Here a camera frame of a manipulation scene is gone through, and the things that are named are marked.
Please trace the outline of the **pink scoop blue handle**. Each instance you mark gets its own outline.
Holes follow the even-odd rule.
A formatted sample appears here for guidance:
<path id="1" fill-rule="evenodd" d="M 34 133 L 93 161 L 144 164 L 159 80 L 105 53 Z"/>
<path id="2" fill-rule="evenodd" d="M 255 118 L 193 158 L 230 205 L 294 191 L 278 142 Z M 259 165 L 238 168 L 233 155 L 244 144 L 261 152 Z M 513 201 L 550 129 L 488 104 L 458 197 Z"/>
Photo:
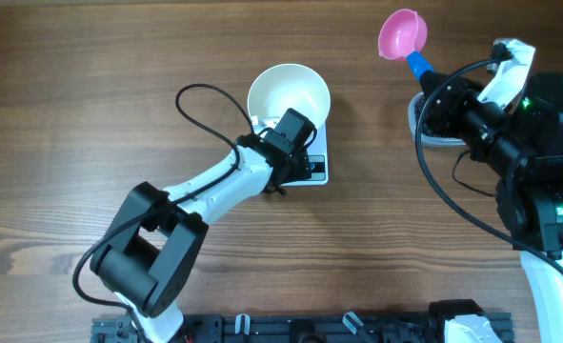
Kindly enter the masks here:
<path id="1" fill-rule="evenodd" d="M 419 81 L 432 65 L 421 53 L 428 37 L 425 20 L 415 10 L 402 9 L 391 14 L 378 36 L 378 53 L 392 61 L 408 63 L 414 78 Z"/>

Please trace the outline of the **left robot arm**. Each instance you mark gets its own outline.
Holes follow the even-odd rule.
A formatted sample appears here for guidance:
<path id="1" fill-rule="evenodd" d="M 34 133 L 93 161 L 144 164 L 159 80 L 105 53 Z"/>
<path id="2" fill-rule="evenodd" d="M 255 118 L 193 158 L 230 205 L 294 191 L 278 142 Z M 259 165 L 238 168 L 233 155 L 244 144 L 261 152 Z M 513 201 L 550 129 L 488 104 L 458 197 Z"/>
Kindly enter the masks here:
<path id="1" fill-rule="evenodd" d="M 328 115 L 289 108 L 273 126 L 239 136 L 221 162 L 163 190 L 134 187 L 90 253 L 90 270 L 118 296 L 140 339 L 169 342 L 175 305 L 211 224 L 242 201 L 310 178 L 307 148 Z"/>

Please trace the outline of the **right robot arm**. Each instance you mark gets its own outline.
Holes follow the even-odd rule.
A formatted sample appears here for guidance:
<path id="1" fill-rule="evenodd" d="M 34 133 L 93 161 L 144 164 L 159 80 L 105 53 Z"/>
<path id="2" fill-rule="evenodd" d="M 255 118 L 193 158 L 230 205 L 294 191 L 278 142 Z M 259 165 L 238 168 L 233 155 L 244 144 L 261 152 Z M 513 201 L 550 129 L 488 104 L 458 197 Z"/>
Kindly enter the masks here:
<path id="1" fill-rule="evenodd" d="M 520 253 L 544 342 L 563 342 L 563 74 L 531 76 L 514 112 L 477 97 L 483 86 L 426 71 L 435 134 L 458 138 L 499 177 L 497 213 Z"/>

